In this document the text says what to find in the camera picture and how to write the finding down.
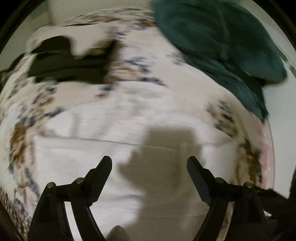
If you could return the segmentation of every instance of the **metal screw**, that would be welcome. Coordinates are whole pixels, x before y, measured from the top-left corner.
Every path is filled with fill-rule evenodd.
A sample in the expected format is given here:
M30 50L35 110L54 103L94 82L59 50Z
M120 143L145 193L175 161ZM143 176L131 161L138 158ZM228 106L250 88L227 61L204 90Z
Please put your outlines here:
M83 177L79 177L76 179L76 183L82 183L84 181Z
M253 184L250 183L250 182L246 182L246 183L245 183L245 186L246 186L247 188L252 188L252 187L253 187Z
M215 178L215 181L216 181L216 183L219 183L219 184L224 183L223 178L220 178L220 177Z
M54 186L55 186L55 183L52 183L52 182L47 184L47 188L52 188Z

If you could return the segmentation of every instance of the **teal clothing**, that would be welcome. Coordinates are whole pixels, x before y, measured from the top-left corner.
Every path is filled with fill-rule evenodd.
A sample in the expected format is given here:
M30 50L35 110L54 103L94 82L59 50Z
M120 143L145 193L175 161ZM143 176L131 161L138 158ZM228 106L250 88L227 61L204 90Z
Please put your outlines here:
M186 62L264 122L261 87L283 81L287 73L259 20L230 0L157 0L154 11L156 25Z

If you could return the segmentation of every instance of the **white floor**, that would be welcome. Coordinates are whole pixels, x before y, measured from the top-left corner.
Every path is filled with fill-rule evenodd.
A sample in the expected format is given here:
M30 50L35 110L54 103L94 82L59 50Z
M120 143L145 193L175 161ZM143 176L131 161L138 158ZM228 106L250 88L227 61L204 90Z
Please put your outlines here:
M150 0L118 0L110 1L76 1L48 0L55 23L85 11L116 6L148 6ZM254 14L265 26L274 42L283 50L294 65L296 51L277 24L252 0L238 0L238 2ZM14 33L4 51L0 55L0 70L9 64L25 50L25 42L33 33L30 17ZM287 81L280 86L270 86L264 89L266 104L270 113L269 120L272 128L275 147L275 190L288 196L293 171L296 166L296 151L294 152L294 137L296 136L296 79L289 71Z

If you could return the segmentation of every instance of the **floral pattern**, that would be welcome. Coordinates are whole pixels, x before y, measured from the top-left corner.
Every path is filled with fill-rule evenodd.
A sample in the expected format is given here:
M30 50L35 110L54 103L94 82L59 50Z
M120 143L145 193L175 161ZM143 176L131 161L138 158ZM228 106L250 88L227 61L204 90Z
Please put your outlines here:
M33 78L27 78L29 63L34 56L26 55L13 70L5 91L0 95L0 141L3 144L0 145L0 163L7 168L11 178L8 180L0 176L0 201L24 239L27 239L30 222L42 192L34 179L36 162L33 137L37 134L44 135L43 125L70 106L104 98L113 90L117 81L150 82L171 88L170 81L175 76L170 72L178 69L186 74L188 71L180 52L164 40L158 31L151 33L150 38L153 39L149 39L147 43L143 37L137 39L140 44L129 40L131 33L149 36L149 31L156 28L150 9L104 9L68 19L60 26L101 23L117 28L114 38L121 44L118 57L111 64L103 85L93 88L90 84L57 83L50 79L34 83ZM163 44L163 48L158 47L157 41ZM165 74L161 74L163 60L170 64ZM235 97L230 97L227 91L223 92L223 88L219 92L221 96L213 96L212 87L217 84L210 84L208 80L200 81L201 93L207 94L197 99L200 107L196 107L190 114L238 141L236 177L233 183L251 181L260 185L265 178L262 167L266 166L261 165L261 157L268 156L262 155L262 152L269 150L262 150L259 147L261 140L256 141L256 138L262 138L263 133L250 134L251 131L244 124L249 121L244 120L248 112L240 107L241 104Z

